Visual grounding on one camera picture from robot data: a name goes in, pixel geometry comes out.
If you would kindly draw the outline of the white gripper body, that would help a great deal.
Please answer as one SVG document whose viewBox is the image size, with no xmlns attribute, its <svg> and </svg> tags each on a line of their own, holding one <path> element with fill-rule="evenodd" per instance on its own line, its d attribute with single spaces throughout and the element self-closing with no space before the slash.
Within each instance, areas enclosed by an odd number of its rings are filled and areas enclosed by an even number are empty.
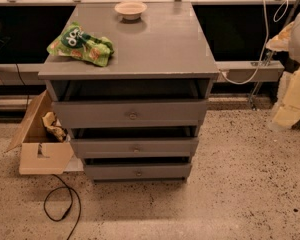
<svg viewBox="0 0 300 240">
<path fill-rule="evenodd" d="M 277 102 L 268 126 L 271 130 L 291 129 L 300 121 L 300 67 L 294 73 L 284 71 L 279 81 Z"/>
</svg>

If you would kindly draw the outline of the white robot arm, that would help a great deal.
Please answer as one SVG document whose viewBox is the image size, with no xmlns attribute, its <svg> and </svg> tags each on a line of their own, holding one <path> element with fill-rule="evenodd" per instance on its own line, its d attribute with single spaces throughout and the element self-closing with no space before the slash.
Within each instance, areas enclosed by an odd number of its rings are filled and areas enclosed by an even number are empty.
<svg viewBox="0 0 300 240">
<path fill-rule="evenodd" d="M 300 64 L 300 13 L 267 42 L 266 48 L 276 52 L 287 51 L 289 57 Z M 300 67 L 292 74 L 282 75 L 277 97 L 269 127 L 272 130 L 291 129 L 300 120 Z"/>
</svg>

